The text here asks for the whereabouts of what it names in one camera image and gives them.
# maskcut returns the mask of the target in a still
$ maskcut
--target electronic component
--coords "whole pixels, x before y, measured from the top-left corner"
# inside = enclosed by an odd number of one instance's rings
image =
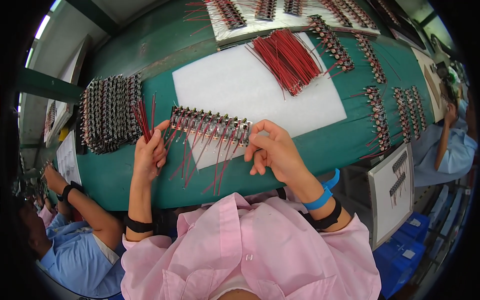
[[[405,101],[408,106],[408,112],[410,116],[410,122],[412,123],[413,127],[413,133],[415,139],[418,140],[420,138],[420,126],[417,119],[417,113],[415,112],[415,102],[413,101],[412,91],[410,91],[409,89],[405,89],[403,90],[403,93],[405,95]]]
[[[399,136],[403,137],[403,141],[405,143],[410,143],[411,141],[411,129],[410,129],[410,122],[408,120],[408,110],[407,110],[407,101],[405,100],[403,90],[399,87],[393,87],[394,90],[394,99],[398,105],[398,110],[396,112],[400,115],[400,126],[402,127],[402,131],[393,137],[396,139]]]
[[[340,22],[340,25],[345,27],[353,27],[350,20],[343,14],[341,9],[338,7],[338,2],[336,0],[320,0],[320,3],[328,8],[334,17]]]
[[[359,35],[359,34],[356,34],[355,38],[359,42],[360,50],[363,51],[363,53],[365,54],[365,57],[370,63],[370,66],[372,67],[372,73],[374,74],[374,78],[376,79],[376,81],[380,84],[387,83],[385,72],[377,56],[375,55],[375,51],[372,47],[372,44],[368,40],[368,38],[366,36]]]
[[[421,98],[417,87],[414,85],[412,86],[413,91],[413,98],[415,99],[416,104],[416,111],[417,111],[417,118],[420,120],[420,125],[422,130],[425,131],[427,129],[427,121],[425,119],[425,113],[423,112],[423,105],[421,103]]]
[[[229,30],[247,26],[245,18],[241,15],[234,2],[230,0],[212,0],[212,2],[220,12],[222,20]]]
[[[380,6],[383,8],[383,10],[386,12],[386,14],[388,14],[388,16],[390,17],[390,19],[392,20],[393,23],[395,23],[396,25],[398,26],[401,26],[400,25],[400,22],[398,21],[398,19],[395,17],[395,15],[393,14],[393,12],[390,10],[390,8],[388,8],[388,6],[386,5],[385,2],[383,2],[383,0],[376,0],[378,2],[378,4],[380,4]]]
[[[392,166],[393,172],[396,173],[400,169],[400,167],[404,165],[406,160],[407,160],[407,152],[404,151],[402,155],[397,159],[397,161],[393,164]]]
[[[47,135],[47,132],[52,130],[53,124],[55,123],[55,116],[57,115],[56,104],[57,101],[53,101],[48,108],[47,117],[45,118],[45,127],[44,127],[44,135]]]
[[[331,52],[330,56],[334,57],[337,60],[337,68],[341,68],[341,72],[348,72],[355,68],[352,58],[348,55],[347,50],[345,47],[342,46],[340,40],[336,36],[336,34],[331,30],[330,26],[328,26],[325,21],[319,15],[311,15],[309,16],[311,19],[311,29],[314,33],[318,33],[319,37],[317,39],[321,39],[323,43],[326,44],[327,49],[326,52]]]
[[[140,74],[93,79],[80,103],[82,144],[95,154],[113,152],[121,144],[134,144],[142,135],[133,107],[140,98]]]
[[[377,155],[381,155],[388,149],[390,149],[391,142],[390,142],[390,130],[388,128],[388,121],[387,121],[387,114],[385,112],[385,107],[383,105],[383,100],[380,97],[380,90],[375,85],[369,85],[364,88],[366,90],[364,94],[368,97],[368,106],[372,107],[372,113],[368,116],[371,117],[370,122],[374,122],[374,130],[372,133],[375,134],[375,138],[366,144],[366,146],[371,146],[375,141],[376,144],[370,148],[370,151],[379,147],[377,151],[373,154],[366,155],[360,158],[368,158]]]
[[[302,13],[303,1],[302,0],[285,0],[283,5],[283,11],[285,13],[300,16]]]
[[[405,178],[406,178],[405,172],[402,172],[400,176],[398,177],[397,181],[393,185],[393,187],[390,189],[390,197],[392,198],[392,208],[396,206],[396,194],[397,192],[400,192],[400,197],[402,196],[402,187],[404,186]]]
[[[273,21],[275,8],[276,0],[257,0],[255,18],[258,20]]]
[[[351,14],[355,21],[357,21],[357,23],[359,23],[362,27],[378,29],[375,22],[354,0],[343,0],[343,2],[344,5],[342,5],[341,8],[347,13]]]
[[[186,188],[190,179],[192,178],[195,167],[189,174],[190,160],[192,158],[192,151],[198,144],[202,149],[197,162],[202,158],[202,155],[206,151],[213,151],[217,153],[217,163],[215,167],[214,182],[204,191],[204,193],[214,187],[214,194],[216,193],[216,181],[218,173],[218,194],[220,193],[220,184],[223,177],[223,173],[228,166],[228,163],[233,158],[233,155],[237,151],[238,147],[248,146],[250,130],[252,122],[247,119],[239,119],[238,117],[229,117],[228,114],[221,115],[220,113],[212,114],[211,111],[205,112],[203,109],[197,111],[196,108],[190,109],[182,106],[172,107],[172,113],[170,117],[170,128],[168,132],[165,130],[163,137],[165,139],[165,147],[168,151],[173,141],[177,143],[183,139],[184,151],[183,161],[177,170],[172,174],[170,180],[172,180],[180,168],[182,170],[182,178],[185,178]],[[187,154],[186,142],[190,135],[193,135],[193,141],[191,144],[191,150]],[[222,154],[224,160],[222,170],[218,170],[219,158]]]

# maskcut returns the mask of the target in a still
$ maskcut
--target finger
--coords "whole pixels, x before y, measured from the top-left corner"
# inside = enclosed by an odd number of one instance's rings
[[[148,151],[148,153],[153,153],[153,150],[158,146],[158,143],[160,143],[160,140],[162,139],[162,133],[160,130],[155,129],[155,132],[152,135],[152,138],[150,141],[148,141],[148,144],[145,146],[145,149]]]
[[[169,125],[170,125],[170,120],[165,120],[165,121],[161,122],[160,124],[158,124],[153,129],[154,129],[154,131],[157,130],[157,129],[160,130],[160,131],[163,131],[163,130],[167,129]]]
[[[250,170],[250,175],[255,175],[257,173],[258,173],[257,168],[255,168],[255,166],[252,166],[252,169]]]
[[[255,155],[253,156],[253,165],[257,169],[258,173],[260,173],[260,175],[265,174],[266,172],[265,150],[260,150],[255,152]]]
[[[274,152],[277,148],[277,143],[268,136],[253,133],[250,134],[249,140],[249,145],[253,144],[258,148],[265,149],[268,152]]]
[[[163,153],[163,151],[165,150],[165,147],[163,145],[163,140],[160,139],[160,142],[158,143],[157,147],[155,148],[155,150],[153,151],[153,156],[159,156],[160,154]]]
[[[142,135],[142,136],[137,140],[137,143],[136,143],[136,144],[139,145],[139,144],[144,144],[144,143],[145,143],[145,138],[144,138],[144,136]]]
[[[157,162],[157,161],[161,160],[162,158],[164,158],[167,155],[167,150],[165,148],[164,148],[164,150],[165,151],[163,151],[159,155],[154,156],[153,161]]]
[[[243,155],[243,159],[245,161],[251,161],[253,154],[255,151],[257,151],[259,148],[255,146],[253,143],[248,143],[247,148],[245,149],[245,154]]]
[[[165,164],[165,162],[167,161],[167,158],[164,156],[161,160],[159,160],[157,163],[156,163],[156,166],[158,168],[161,168],[163,167],[163,165]]]
[[[263,131],[263,130],[272,134],[272,133],[278,133],[284,129],[270,120],[261,120],[260,122],[252,126],[252,133],[259,133],[260,131]]]

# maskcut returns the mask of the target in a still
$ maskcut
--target window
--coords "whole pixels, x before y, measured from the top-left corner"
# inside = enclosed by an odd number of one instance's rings
[[[35,34],[36,39],[40,39],[40,37],[42,36],[42,33],[45,30],[45,27],[47,26],[47,23],[48,23],[49,20],[50,20],[50,16],[48,16],[48,15],[46,15],[43,18],[42,23],[40,24],[40,27],[38,28],[38,30]]]
[[[28,51],[28,56],[27,56],[27,61],[25,63],[25,67],[28,68],[30,65],[30,61],[32,60],[32,54],[33,54],[33,48],[30,48],[30,51]]]
[[[56,9],[57,9],[57,6],[60,4],[60,1],[61,0],[55,0],[55,2],[52,4],[52,6],[50,7],[50,11],[51,12],[54,12]]]

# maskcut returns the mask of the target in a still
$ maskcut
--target blue plastic bin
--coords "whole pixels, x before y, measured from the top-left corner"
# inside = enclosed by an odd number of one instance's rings
[[[427,236],[428,225],[430,224],[430,218],[420,213],[413,212],[412,215],[403,223],[400,227],[400,231],[405,233],[409,237],[415,239],[415,241],[423,244],[425,237]]]
[[[386,299],[410,280],[424,252],[424,245],[399,230],[373,252],[382,282],[381,293]],[[411,258],[403,256],[412,253]]]

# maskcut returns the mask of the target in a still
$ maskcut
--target hand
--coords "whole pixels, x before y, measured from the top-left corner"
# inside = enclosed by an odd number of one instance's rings
[[[454,104],[449,103],[447,105],[447,108],[448,108],[448,111],[445,114],[444,121],[446,125],[450,126],[456,122],[456,107]]]
[[[68,185],[65,178],[58,173],[51,164],[47,164],[43,176],[47,180],[47,186],[58,195],[63,193],[63,189]]]
[[[148,185],[157,175],[157,168],[161,168],[167,158],[167,150],[164,147],[161,131],[168,128],[170,120],[161,122],[154,128],[152,139],[145,143],[142,136],[135,146],[135,163],[133,164],[133,176],[142,184]]]
[[[257,134],[262,130],[270,135]],[[253,156],[251,175],[263,175],[265,167],[270,167],[278,181],[291,185],[303,174],[310,174],[288,132],[275,123],[269,120],[256,123],[249,139],[245,161],[250,161]]]

